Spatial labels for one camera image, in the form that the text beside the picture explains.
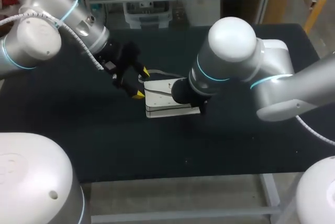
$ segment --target plastic container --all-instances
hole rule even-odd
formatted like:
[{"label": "plastic container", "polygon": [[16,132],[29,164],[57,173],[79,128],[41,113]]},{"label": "plastic container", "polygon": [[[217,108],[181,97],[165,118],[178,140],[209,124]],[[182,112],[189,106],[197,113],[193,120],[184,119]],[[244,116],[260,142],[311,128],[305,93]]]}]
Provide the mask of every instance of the plastic container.
[{"label": "plastic container", "polygon": [[220,0],[183,0],[191,26],[212,26],[221,15]]},{"label": "plastic container", "polygon": [[125,20],[129,23],[131,29],[141,29],[143,27],[168,28],[172,20],[172,7],[165,12],[153,14],[130,14],[127,3],[124,3]]}]

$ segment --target cable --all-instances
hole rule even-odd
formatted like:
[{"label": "cable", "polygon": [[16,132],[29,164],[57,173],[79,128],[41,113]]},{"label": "cable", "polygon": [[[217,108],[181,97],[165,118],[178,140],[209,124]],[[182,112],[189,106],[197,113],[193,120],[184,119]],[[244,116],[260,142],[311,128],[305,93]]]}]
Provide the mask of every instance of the cable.
[{"label": "cable", "polygon": [[88,57],[92,60],[93,64],[96,66],[98,70],[103,70],[104,68],[101,66],[101,64],[94,58],[88,47],[85,45],[85,43],[82,41],[82,39],[65,23],[62,21],[58,20],[57,18],[50,16],[50,15],[45,15],[45,14],[40,14],[40,13],[23,13],[15,16],[8,17],[4,20],[0,21],[0,26],[10,23],[12,21],[20,20],[21,18],[24,17],[39,17],[45,20],[51,20],[58,25],[61,25],[67,32],[69,32],[74,39],[80,44],[80,46],[84,49],[84,51],[87,53]]},{"label": "cable", "polygon": [[[149,74],[161,74],[161,75],[165,75],[165,76],[173,76],[173,77],[177,77],[177,78],[184,78],[183,76],[181,75],[178,75],[178,74],[174,74],[174,73],[169,73],[169,72],[164,72],[164,71],[160,71],[160,70],[147,70]],[[142,76],[141,75],[138,75],[138,82],[140,82],[141,84],[144,83],[144,81],[141,79]],[[144,88],[145,91],[148,91],[148,92],[153,92],[153,93],[157,93],[157,94],[161,94],[161,95],[164,95],[164,96],[172,96],[171,93],[168,93],[168,92],[162,92],[162,91],[155,91],[153,89],[147,89],[147,88]]]},{"label": "cable", "polygon": [[331,141],[330,139],[327,139],[326,137],[318,134],[316,131],[314,131],[312,128],[310,128],[303,120],[302,118],[300,118],[299,116],[296,116],[296,119],[299,121],[300,124],[302,124],[310,133],[312,133],[314,136],[316,136],[317,138],[319,138],[320,140],[331,144],[331,145],[335,145],[334,141]]},{"label": "cable", "polygon": [[[181,75],[178,74],[174,74],[174,73],[169,73],[169,72],[164,72],[164,71],[160,71],[160,70],[148,70],[149,74],[161,74],[161,75],[165,75],[165,76],[173,76],[173,77],[177,77],[179,79],[184,78]],[[140,82],[141,84],[144,83],[144,81],[141,79],[141,75],[138,75],[138,82]]]}]

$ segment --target white robotic arm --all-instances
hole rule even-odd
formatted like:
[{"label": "white robotic arm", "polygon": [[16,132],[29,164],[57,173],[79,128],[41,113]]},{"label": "white robotic arm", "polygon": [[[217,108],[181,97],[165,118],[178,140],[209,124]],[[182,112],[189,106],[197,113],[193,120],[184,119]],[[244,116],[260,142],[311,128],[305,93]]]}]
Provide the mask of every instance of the white robotic arm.
[{"label": "white robotic arm", "polygon": [[104,69],[92,54],[103,50],[109,31],[78,0],[19,1],[21,15],[8,35],[0,39],[0,79],[32,70],[55,56],[61,48],[59,26],[80,42],[100,70]]}]

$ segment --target table leg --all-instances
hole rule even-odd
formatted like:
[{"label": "table leg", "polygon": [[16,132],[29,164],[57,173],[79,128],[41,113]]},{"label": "table leg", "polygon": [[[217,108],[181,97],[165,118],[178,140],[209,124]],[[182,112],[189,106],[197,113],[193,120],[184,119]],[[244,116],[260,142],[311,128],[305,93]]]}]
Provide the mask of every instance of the table leg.
[{"label": "table leg", "polygon": [[268,1],[269,0],[264,0],[263,7],[262,7],[262,10],[261,10],[261,16],[260,16],[260,20],[259,20],[258,24],[263,23],[263,18],[264,18],[264,15],[265,15],[265,11],[266,11]]},{"label": "table leg", "polygon": [[271,224],[285,224],[296,210],[295,195],[302,173],[297,174],[289,189],[280,201],[272,174],[261,174],[265,197],[269,206],[279,206],[280,214],[270,215]]}]

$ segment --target table surface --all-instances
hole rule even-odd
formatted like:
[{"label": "table surface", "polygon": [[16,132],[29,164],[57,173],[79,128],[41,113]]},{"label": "table surface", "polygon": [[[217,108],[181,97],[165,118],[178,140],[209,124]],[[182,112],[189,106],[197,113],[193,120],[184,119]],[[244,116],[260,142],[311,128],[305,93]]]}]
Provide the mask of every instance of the table surface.
[{"label": "table surface", "polygon": [[[318,56],[298,25],[261,25],[258,37],[286,42],[295,71]],[[113,31],[132,40],[149,69],[187,75],[207,27]],[[135,74],[127,78],[136,79]],[[0,132],[32,132],[58,143],[81,182],[141,178],[301,172],[335,155],[296,119],[263,122],[249,87],[230,82],[212,98],[205,116],[148,119],[144,100],[127,98],[97,71],[74,42],[27,75],[5,81],[0,92]],[[335,106],[302,116],[335,138]]]}]

